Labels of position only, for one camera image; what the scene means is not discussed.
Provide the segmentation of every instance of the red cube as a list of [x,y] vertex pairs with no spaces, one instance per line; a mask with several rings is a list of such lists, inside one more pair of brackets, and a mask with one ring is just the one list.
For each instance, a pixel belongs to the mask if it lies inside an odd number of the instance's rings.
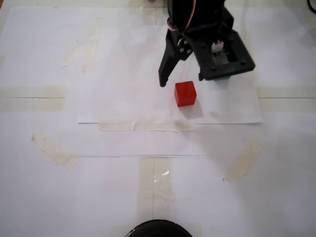
[[174,96],[178,107],[194,105],[197,98],[197,92],[193,81],[176,83]]

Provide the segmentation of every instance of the cable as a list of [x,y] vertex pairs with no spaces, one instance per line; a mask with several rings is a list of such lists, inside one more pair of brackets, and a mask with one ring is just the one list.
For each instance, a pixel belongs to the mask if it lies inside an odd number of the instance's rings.
[[311,4],[311,0],[307,0],[307,5],[309,7],[309,9],[316,14],[316,10],[312,7],[312,4]]
[[197,0],[193,0],[192,11],[191,11],[191,14],[190,14],[190,17],[189,17],[189,20],[188,20],[188,22],[187,22],[187,24],[186,24],[185,29],[188,28],[189,24],[191,23],[191,20],[192,20],[192,18],[193,18],[194,12],[195,12],[195,10],[196,10],[196,4],[197,4]]
[[[197,4],[197,0],[193,0],[193,1],[192,1],[191,14],[190,14],[190,16],[189,16],[188,22],[186,23],[186,26],[185,26],[184,29],[188,28],[189,25],[190,25],[190,23],[191,23],[191,21],[192,21],[194,12],[195,12],[195,10],[196,10],[196,4]],[[167,26],[168,26],[169,30],[171,30],[171,31],[178,31],[178,30],[179,30],[179,29],[177,29],[177,28],[174,28],[174,27],[170,24],[170,18],[167,19]]]

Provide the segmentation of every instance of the masking tape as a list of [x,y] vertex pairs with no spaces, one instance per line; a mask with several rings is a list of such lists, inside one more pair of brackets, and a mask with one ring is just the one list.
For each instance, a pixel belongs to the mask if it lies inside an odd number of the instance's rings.
[[46,87],[0,87],[0,98],[65,98],[66,88]]
[[130,8],[129,15],[141,16],[143,26],[156,25],[156,8]]
[[156,8],[156,26],[166,26],[168,17],[167,8]]
[[83,71],[91,71],[94,69],[95,57],[98,47],[99,30],[101,18],[96,17],[92,20],[90,26],[90,36],[84,49]]
[[99,123],[99,129],[105,131],[192,131],[194,127],[179,119],[141,119],[109,120]]
[[226,173],[226,180],[232,182],[240,181],[251,168],[254,159],[260,154],[263,145],[264,143],[261,141],[250,141],[229,167]]
[[167,7],[167,0],[129,0],[130,8]]
[[72,45],[72,52],[71,54],[62,60],[61,67],[66,67],[69,64],[72,64],[73,62],[81,59],[84,57],[84,51],[85,47],[83,45],[80,45],[79,43],[75,42]]
[[63,98],[0,98],[0,112],[62,111]]
[[316,113],[316,98],[259,99],[263,112]]
[[72,172],[77,160],[71,153],[66,152],[59,146],[52,138],[43,132],[36,132],[32,135],[32,141],[43,151],[50,156],[57,164],[65,166],[65,168]]
[[316,98],[315,87],[257,87],[258,98]]
[[0,55],[0,70],[3,66],[3,63],[4,63],[4,55]]

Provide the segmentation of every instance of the black round object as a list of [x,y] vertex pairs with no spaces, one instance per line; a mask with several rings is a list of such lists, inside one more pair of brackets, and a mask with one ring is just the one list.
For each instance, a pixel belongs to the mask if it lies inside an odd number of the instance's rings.
[[126,237],[192,237],[192,235],[173,222],[153,220],[137,226]]

